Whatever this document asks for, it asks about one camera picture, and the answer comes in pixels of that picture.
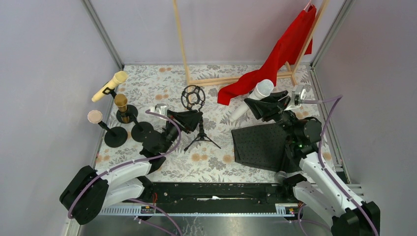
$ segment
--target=red cloth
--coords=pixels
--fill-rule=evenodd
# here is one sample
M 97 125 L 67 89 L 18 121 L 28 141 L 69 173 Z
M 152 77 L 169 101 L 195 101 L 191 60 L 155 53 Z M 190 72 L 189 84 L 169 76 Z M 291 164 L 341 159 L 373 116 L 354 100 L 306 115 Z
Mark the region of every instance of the red cloth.
M 302 50 L 302 45 L 307 38 L 314 19 L 316 17 L 316 7 L 310 6 L 308 11 L 301 11 L 297 18 L 291 23 L 282 37 L 276 43 L 274 49 L 259 70 L 254 70 L 244 74 L 240 79 L 219 91 L 217 102 L 229 105 L 230 99 L 249 93 L 257 83 L 264 79 L 269 79 L 276 86 L 276 73 L 286 61 L 294 64 L 298 54 Z M 308 45 L 305 54 L 311 53 L 312 41 Z

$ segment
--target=floral tablecloth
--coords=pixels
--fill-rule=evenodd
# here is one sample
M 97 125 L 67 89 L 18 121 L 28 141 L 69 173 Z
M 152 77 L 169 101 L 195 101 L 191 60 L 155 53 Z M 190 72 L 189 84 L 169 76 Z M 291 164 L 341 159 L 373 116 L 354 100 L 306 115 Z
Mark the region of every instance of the floral tablecloth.
M 190 75 L 193 79 L 218 78 L 243 75 L 259 68 L 258 65 L 191 65 Z M 149 107 L 157 103 L 165 103 L 173 111 L 184 111 L 180 101 L 181 92 L 186 87 L 185 72 L 180 65 L 128 65 L 124 68 L 129 75 L 126 83 L 119 86 L 118 93 L 123 93 L 128 103 L 136 106 L 139 111 L 138 120 L 147 121 L 154 129 L 161 131 L 165 121 L 145 114 Z M 299 84 L 307 85 L 307 98 L 315 99 L 310 86 L 307 66 L 301 65 L 296 73 Z M 235 122 L 230 122 L 229 114 L 243 101 L 246 96 L 232 99 L 229 106 L 217 103 L 217 93 L 225 85 L 202 87 L 206 93 L 206 103 L 201 109 L 204 112 L 204 129 L 222 149 L 209 142 L 197 142 L 187 152 L 183 149 L 196 137 L 194 133 L 182 133 L 180 146 L 167 156 L 161 168 L 148 175 L 151 181 L 175 182 L 274 182 L 275 172 L 250 168 L 234 162 L 234 149 L 231 130 L 248 127 L 263 122 L 256 120 L 249 111 Z M 288 90 L 293 86 L 291 80 L 280 79 L 274 92 Z M 133 123 L 121 124 L 116 119 L 117 107 L 112 107 L 109 127 L 122 126 L 129 134 L 128 140 L 119 148 L 110 148 L 102 142 L 96 159 L 96 169 L 108 168 L 125 160 L 138 159 L 142 143 L 134 141 L 130 136 Z M 315 116 L 319 118 L 316 105 L 303 105 L 295 109 L 297 117 Z M 330 151 L 324 142 L 323 155 L 331 167 Z

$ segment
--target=black round base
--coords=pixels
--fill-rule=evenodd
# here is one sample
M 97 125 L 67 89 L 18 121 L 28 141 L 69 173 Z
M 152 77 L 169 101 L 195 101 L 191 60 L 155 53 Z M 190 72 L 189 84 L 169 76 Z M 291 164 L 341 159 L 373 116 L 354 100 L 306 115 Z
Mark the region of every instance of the black round base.
M 110 130 L 115 132 L 116 136 L 113 136 L 110 132 L 104 135 L 104 142 L 111 148 L 118 148 L 124 144 L 127 140 L 127 131 L 122 127 L 113 127 Z
M 138 113 L 139 112 L 138 112 L 138 109 L 136 109 L 135 106 L 128 104 L 127 105 L 127 111 L 130 112 L 130 113 L 132 113 L 135 117 L 138 117 Z M 120 115 L 120 111 L 119 110 L 116 112 L 116 119 L 118 119 L 118 121 L 120 123 L 123 123 L 123 124 L 129 124 L 130 122 L 133 121 L 132 118 L 129 118 L 129 122 L 128 123 L 123 122 L 123 120 L 121 119 L 121 115 Z
M 153 126 L 148 122 L 139 122 L 139 126 L 136 124 L 132 128 L 132 139 L 142 143 L 145 140 L 145 137 L 153 131 Z

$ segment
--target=tripod leg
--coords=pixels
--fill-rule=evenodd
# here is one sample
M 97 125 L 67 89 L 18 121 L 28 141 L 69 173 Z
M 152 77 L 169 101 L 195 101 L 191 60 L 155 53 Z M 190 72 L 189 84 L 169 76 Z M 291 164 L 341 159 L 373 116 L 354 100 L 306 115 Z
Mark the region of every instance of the tripod leg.
M 191 145 L 193 145 L 193 143 L 195 142 L 195 141 L 197 141 L 197 139 L 198 139 L 198 136 L 186 147 L 186 148 L 184 148 L 184 151 L 187 151 L 188 150 L 188 148 L 191 146 Z
M 210 142 L 214 143 L 214 145 L 216 145 L 218 148 L 221 149 L 221 147 L 219 145 L 217 145 L 217 143 L 215 143 L 213 140 L 211 140 L 211 138 L 209 138 L 207 135 L 205 136 L 208 140 L 210 140 Z

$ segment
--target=wooden rack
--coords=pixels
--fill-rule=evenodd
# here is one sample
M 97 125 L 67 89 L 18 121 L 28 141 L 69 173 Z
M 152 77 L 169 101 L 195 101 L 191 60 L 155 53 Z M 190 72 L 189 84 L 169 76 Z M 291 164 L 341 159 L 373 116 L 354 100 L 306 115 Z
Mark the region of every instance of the wooden rack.
M 314 31 L 317 28 L 318 22 L 321 20 L 323 16 L 323 12 L 325 11 L 329 0 L 323 0 L 322 5 L 320 6 L 319 11 L 317 12 L 316 18 L 314 19 L 313 25 L 310 29 L 310 32 L 307 35 L 307 38 L 303 44 L 302 50 L 300 51 L 296 63 L 294 65 L 290 65 L 288 62 L 285 62 L 285 67 L 287 71 L 278 72 L 276 75 L 277 79 L 285 79 L 291 78 L 293 85 L 297 84 L 296 82 L 296 71 L 300 64 L 301 58 L 304 55 L 305 51 L 307 50 L 308 44 L 310 43 L 311 39 L 313 38 Z M 185 57 L 185 49 L 184 49 L 184 41 L 182 39 L 182 31 L 181 31 L 181 22 L 179 20 L 179 12 L 177 6 L 177 0 L 173 0 L 174 4 L 174 13 L 175 13 L 175 20 L 177 22 L 177 30 L 178 30 L 178 38 L 179 38 L 179 45 L 181 47 L 182 53 L 182 63 L 184 64 L 185 69 L 185 79 L 187 80 L 187 85 L 197 85 L 197 86 L 210 86 L 210 85 L 223 85 L 223 84 L 232 84 L 239 80 L 240 76 L 235 77 L 222 77 L 222 78 L 213 78 L 213 79 L 201 79 L 201 80 L 193 80 L 190 77 L 190 70 L 188 68 L 187 59 Z

